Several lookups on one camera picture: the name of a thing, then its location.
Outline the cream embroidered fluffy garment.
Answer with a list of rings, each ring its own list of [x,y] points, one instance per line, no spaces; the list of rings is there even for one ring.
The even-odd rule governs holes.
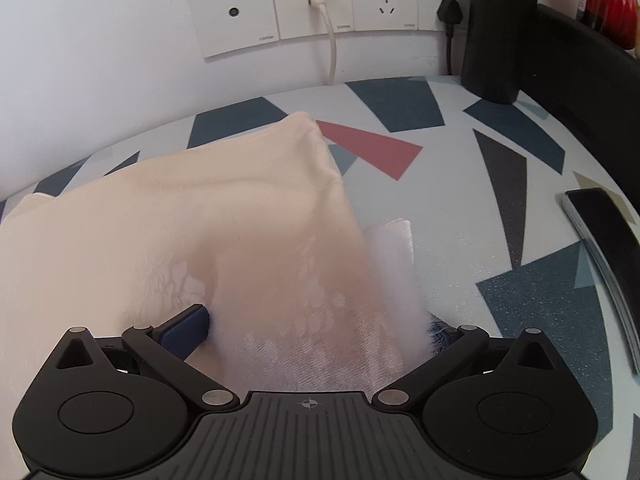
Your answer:
[[[30,194],[1,225],[1,391],[22,394],[68,326],[204,304],[193,364],[233,390],[373,392],[435,352],[407,229],[358,226],[304,113]]]

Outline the geometric patterned table mat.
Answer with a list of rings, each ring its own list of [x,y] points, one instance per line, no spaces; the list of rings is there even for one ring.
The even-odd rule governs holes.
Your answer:
[[[559,204],[561,193],[612,180],[529,96],[488,105],[450,77],[375,79],[262,96],[214,108],[119,142],[37,184],[60,195],[145,159],[238,136],[306,112],[375,140],[399,177],[343,141],[330,144],[364,226],[412,226],[427,307],[443,320],[515,334],[548,330],[600,422],[597,451],[620,459],[634,391],[614,308]]]

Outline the black smartphone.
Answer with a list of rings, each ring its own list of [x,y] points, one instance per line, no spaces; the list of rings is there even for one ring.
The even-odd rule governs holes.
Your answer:
[[[602,188],[567,191],[561,204],[602,275],[639,367],[638,238]]]

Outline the black power plug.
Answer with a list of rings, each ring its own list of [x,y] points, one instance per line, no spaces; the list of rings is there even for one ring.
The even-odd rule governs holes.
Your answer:
[[[436,12],[438,20],[444,25],[446,37],[446,70],[454,73],[454,34],[462,24],[466,14],[458,0],[442,0]]]

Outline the white wall socket panel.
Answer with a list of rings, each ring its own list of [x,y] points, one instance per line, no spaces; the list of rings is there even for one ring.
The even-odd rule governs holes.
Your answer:
[[[470,0],[456,0],[469,9]],[[345,32],[440,32],[442,0],[186,0],[202,55]]]

